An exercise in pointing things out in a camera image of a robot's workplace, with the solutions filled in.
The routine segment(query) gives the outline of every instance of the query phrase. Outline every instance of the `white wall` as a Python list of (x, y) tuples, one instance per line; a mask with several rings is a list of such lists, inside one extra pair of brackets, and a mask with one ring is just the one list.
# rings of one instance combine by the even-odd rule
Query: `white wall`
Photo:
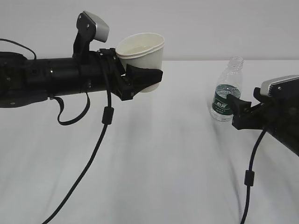
[[(0, 36), (39, 57), (70, 56), (83, 10), (110, 26), (110, 48), (139, 32), (165, 36), (165, 60), (299, 59), (298, 0), (2, 0)], [(11, 46), (0, 43), (1, 50)]]

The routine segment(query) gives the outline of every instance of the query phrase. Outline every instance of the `plastic water bottle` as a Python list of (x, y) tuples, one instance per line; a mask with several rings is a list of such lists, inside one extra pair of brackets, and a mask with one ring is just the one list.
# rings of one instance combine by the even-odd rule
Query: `plastic water bottle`
[(232, 94), (240, 98), (243, 77), (242, 68), (243, 58), (230, 58), (228, 67), (220, 75), (216, 85), (214, 99), (210, 106), (212, 118), (218, 121), (230, 121), (233, 118), (233, 112), (227, 104), (226, 96)]

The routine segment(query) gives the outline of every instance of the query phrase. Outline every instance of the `white table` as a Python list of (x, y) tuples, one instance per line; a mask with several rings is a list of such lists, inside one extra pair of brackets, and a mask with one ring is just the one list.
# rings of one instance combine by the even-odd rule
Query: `white table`
[[(90, 170), (52, 224), (237, 224), (244, 173), (260, 131), (237, 131), (210, 118), (226, 61), (167, 61), (152, 93), (113, 97), (113, 124)], [(299, 61), (245, 61), (242, 99), (262, 81), (299, 74)], [(62, 120), (77, 116), (85, 95), (64, 97)], [(102, 129), (106, 94), (59, 126), (56, 101), (0, 109), (0, 223), (40, 224), (82, 171)], [(247, 224), (297, 224), (299, 158), (266, 135), (254, 163)]]

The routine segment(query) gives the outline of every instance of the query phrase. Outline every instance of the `cup rim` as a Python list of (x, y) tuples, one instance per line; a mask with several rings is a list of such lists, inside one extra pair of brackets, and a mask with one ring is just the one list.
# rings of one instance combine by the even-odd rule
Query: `cup rim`
[[(149, 49), (146, 49), (146, 50), (143, 50), (143, 51), (140, 51), (140, 52), (137, 52), (137, 53), (132, 53), (132, 54), (120, 54), (120, 53), (117, 52), (117, 49), (120, 47), (120, 45), (122, 45), (123, 42), (125, 42), (127, 39), (132, 38), (132, 37), (134, 37), (134, 36), (138, 36), (138, 35), (144, 35), (144, 34), (154, 34), (154, 35), (157, 35), (157, 36), (159, 36), (159, 37), (162, 38), (162, 42), (161, 42), (160, 44), (154, 46), (154, 47), (151, 47), (151, 48), (149, 48)], [(164, 46), (164, 42), (165, 42), (165, 39), (164, 39), (164, 37), (163, 37), (162, 35), (160, 35), (160, 34), (157, 34), (157, 33), (148, 33), (148, 32), (147, 32), (147, 33), (138, 33), (138, 34), (133, 34), (133, 35), (128, 36), (128, 37), (126, 37), (125, 39), (123, 39), (123, 40), (116, 46), (115, 51), (116, 51), (117, 55), (122, 56), (122, 57), (140, 56), (140, 55), (143, 55), (143, 54), (145, 54), (145, 53), (146, 53), (146, 54), (149, 54), (149, 53), (152, 53), (153, 51), (156, 51), (156, 50), (161, 49), (161, 48)]]

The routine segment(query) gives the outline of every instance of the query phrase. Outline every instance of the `paper cup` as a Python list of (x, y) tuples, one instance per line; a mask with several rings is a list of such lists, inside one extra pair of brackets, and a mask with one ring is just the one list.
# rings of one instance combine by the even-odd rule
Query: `paper cup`
[[(127, 64), (143, 69), (162, 69), (164, 37), (155, 33), (140, 33), (127, 37), (116, 47), (116, 54), (123, 67)], [(151, 92), (159, 83), (141, 92)]]

